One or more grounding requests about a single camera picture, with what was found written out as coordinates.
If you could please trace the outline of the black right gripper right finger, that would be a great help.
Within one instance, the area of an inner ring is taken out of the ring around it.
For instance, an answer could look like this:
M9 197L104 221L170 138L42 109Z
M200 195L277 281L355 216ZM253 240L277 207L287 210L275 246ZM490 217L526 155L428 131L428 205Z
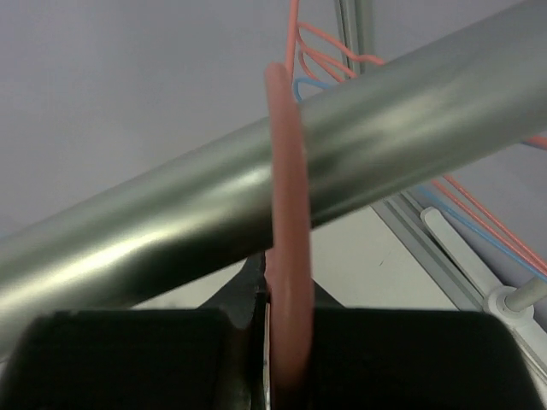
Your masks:
M313 409L542 409L521 351L486 313L343 307L315 288Z

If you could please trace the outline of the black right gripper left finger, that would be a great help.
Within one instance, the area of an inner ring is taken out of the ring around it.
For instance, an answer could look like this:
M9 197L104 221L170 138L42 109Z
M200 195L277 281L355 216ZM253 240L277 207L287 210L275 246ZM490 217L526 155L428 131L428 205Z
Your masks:
M4 409L264 409L265 258L196 308L35 319L1 377Z

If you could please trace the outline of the grey metal clothes rack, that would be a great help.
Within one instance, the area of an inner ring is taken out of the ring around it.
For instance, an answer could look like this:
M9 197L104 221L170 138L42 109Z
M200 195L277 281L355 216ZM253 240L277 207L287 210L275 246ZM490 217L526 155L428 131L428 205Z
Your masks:
M546 4L524 1L305 100L314 226L546 127ZM267 249L268 119L1 241L1 353L61 309L130 307Z

